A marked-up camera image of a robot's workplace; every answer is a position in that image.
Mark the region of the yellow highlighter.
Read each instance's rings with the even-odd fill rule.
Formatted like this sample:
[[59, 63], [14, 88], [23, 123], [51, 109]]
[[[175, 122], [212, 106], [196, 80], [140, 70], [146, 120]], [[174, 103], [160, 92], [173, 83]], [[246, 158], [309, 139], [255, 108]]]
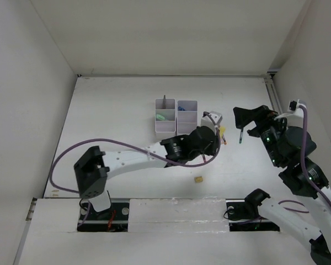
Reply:
[[220, 133], [224, 134], [226, 131], [226, 128], [224, 126], [220, 126]]

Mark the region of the green pen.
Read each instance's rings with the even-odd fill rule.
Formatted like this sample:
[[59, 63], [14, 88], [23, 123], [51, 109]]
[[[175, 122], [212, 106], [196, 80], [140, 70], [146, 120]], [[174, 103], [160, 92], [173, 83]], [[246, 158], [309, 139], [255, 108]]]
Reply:
[[239, 144], [241, 144], [242, 143], [242, 140], [243, 140], [243, 130], [244, 130], [244, 128], [241, 128], [241, 130], [240, 130]]

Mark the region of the black handled scissors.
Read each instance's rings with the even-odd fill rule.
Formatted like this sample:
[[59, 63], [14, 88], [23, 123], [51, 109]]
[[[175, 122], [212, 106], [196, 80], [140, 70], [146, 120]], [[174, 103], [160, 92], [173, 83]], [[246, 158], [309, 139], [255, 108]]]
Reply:
[[167, 98], [166, 98], [166, 95], [163, 96], [162, 109], [167, 109]]

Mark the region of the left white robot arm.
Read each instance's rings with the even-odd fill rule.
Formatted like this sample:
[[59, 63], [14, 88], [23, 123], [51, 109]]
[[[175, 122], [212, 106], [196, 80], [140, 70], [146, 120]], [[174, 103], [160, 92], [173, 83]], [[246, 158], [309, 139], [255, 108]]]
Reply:
[[129, 146], [125, 151], [104, 152], [99, 146], [92, 146], [73, 167], [79, 196], [98, 218], [106, 219], [112, 211], [107, 180], [147, 168], [191, 167], [190, 161], [202, 155], [216, 157], [219, 149], [219, 129], [207, 126], [198, 126], [189, 135], [164, 139], [143, 149]]

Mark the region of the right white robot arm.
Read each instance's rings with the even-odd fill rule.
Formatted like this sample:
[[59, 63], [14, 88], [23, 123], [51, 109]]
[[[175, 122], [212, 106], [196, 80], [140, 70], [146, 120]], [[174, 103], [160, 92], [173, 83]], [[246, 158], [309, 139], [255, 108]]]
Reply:
[[262, 105], [255, 109], [233, 109], [237, 129], [254, 122], [249, 136], [262, 140], [279, 177], [308, 210], [312, 226], [256, 189], [244, 198], [242, 209], [249, 218], [265, 218], [303, 245], [315, 264], [331, 264], [331, 189], [322, 169], [309, 159], [316, 143], [307, 131], [307, 107], [291, 101], [287, 113], [278, 114]]

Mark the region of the green highlighter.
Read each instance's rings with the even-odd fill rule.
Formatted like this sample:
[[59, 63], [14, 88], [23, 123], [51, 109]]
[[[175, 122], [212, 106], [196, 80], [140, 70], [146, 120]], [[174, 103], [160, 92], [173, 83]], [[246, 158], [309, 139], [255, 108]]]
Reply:
[[157, 121], [168, 121], [168, 119], [160, 114], [156, 114]]

